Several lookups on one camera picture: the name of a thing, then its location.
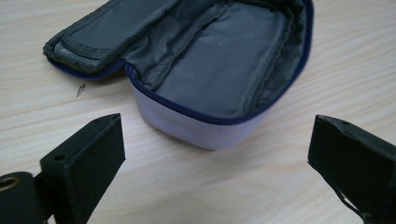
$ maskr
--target wood grain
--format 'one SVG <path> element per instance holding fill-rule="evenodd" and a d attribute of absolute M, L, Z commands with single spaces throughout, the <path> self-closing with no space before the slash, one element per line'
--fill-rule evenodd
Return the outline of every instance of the wood grain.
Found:
<path fill-rule="evenodd" d="M 361 223 L 306 156 L 316 114 L 396 145 L 394 0 L 315 1 L 301 77 L 246 141 L 222 151 L 149 127 L 126 77 L 87 82 L 49 65 L 45 42 L 104 2 L 0 1 L 0 175 L 38 174 L 39 159 L 85 123 L 121 113 L 127 160 L 90 223 Z"/>

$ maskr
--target mesh pocket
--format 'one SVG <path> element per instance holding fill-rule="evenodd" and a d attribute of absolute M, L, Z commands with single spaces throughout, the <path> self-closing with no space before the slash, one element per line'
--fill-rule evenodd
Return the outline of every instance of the mesh pocket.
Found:
<path fill-rule="evenodd" d="M 72 51 L 64 48 L 64 46 L 62 46 L 61 43 L 58 43 L 55 46 L 54 52 L 56 55 L 66 58 L 67 60 L 69 60 L 72 63 L 78 62 L 78 63 L 81 63 L 82 65 L 88 66 L 88 67 L 97 66 L 100 62 L 99 60 L 81 57 L 81 56 L 73 53 Z"/>

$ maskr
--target lavender case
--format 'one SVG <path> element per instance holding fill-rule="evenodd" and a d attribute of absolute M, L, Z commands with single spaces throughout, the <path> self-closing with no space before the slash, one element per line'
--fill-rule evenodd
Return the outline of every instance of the lavender case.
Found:
<path fill-rule="evenodd" d="M 142 118 L 209 149 L 245 139 L 303 71 L 311 0 L 110 0 L 44 47 L 65 72 L 123 72 Z"/>

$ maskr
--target black bracket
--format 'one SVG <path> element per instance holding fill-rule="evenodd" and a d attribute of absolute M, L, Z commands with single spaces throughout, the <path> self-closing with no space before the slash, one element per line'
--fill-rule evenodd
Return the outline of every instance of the black bracket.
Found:
<path fill-rule="evenodd" d="M 0 223 L 86 223 L 125 161 L 120 114 L 95 119 L 40 160 L 0 176 Z"/>
<path fill-rule="evenodd" d="M 309 164 L 364 223 L 396 223 L 396 147 L 340 119 L 317 116 Z"/>

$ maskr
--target light wood surface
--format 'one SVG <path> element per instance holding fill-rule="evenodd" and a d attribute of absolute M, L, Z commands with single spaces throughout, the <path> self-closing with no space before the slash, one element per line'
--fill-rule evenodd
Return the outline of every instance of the light wood surface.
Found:
<path fill-rule="evenodd" d="M 0 175 L 37 175 L 87 122 L 121 113 L 127 160 L 90 223 L 362 223 L 306 156 L 316 114 L 396 145 L 396 1 L 315 1 L 304 72 L 246 141 L 221 151 L 148 126 L 126 77 L 84 81 L 47 62 L 43 45 L 104 2 L 0 1 Z"/>

